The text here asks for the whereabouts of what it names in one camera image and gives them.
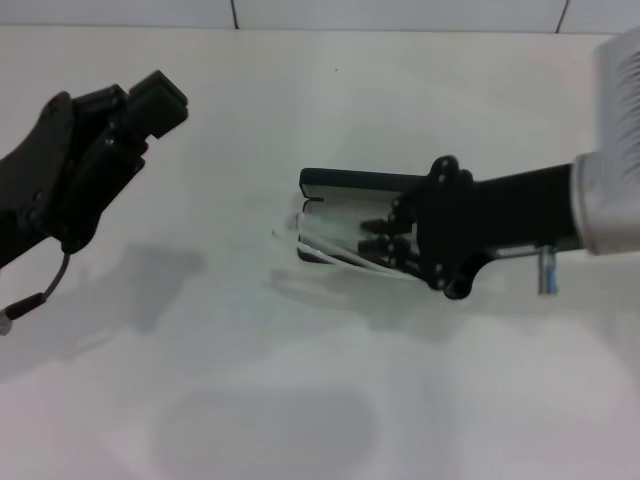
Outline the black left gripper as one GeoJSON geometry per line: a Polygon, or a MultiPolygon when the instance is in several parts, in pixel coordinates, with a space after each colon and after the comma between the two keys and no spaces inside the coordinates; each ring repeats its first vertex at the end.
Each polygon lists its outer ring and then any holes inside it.
{"type": "Polygon", "coordinates": [[[1,160],[1,263],[48,238],[66,254],[93,238],[102,213],[142,169],[148,138],[188,117],[188,99],[157,70],[119,85],[50,99],[27,137],[1,160]]]}

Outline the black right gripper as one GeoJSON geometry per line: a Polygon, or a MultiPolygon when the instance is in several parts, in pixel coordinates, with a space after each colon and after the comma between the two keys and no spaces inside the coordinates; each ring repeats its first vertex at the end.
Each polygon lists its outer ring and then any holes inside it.
{"type": "Polygon", "coordinates": [[[381,191],[396,194],[387,217],[360,223],[364,231],[387,236],[409,234],[416,225],[419,255],[408,240],[390,237],[360,241],[357,253],[463,299],[500,249],[583,247],[571,207],[571,173],[564,164],[476,181],[455,158],[440,157],[423,178],[384,180],[381,191]]]}

